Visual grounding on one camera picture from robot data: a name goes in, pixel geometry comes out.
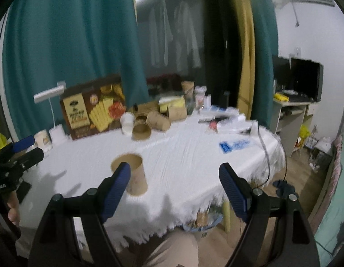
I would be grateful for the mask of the person's left hand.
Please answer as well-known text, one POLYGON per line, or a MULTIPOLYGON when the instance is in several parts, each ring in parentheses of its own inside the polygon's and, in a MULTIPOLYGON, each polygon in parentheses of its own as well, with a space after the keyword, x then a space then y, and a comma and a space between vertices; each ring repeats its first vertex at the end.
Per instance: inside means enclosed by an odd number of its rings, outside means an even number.
POLYGON ((17 198, 16 191, 12 191, 5 199, 7 217, 16 226, 20 223, 20 212, 19 212, 19 200, 17 198))

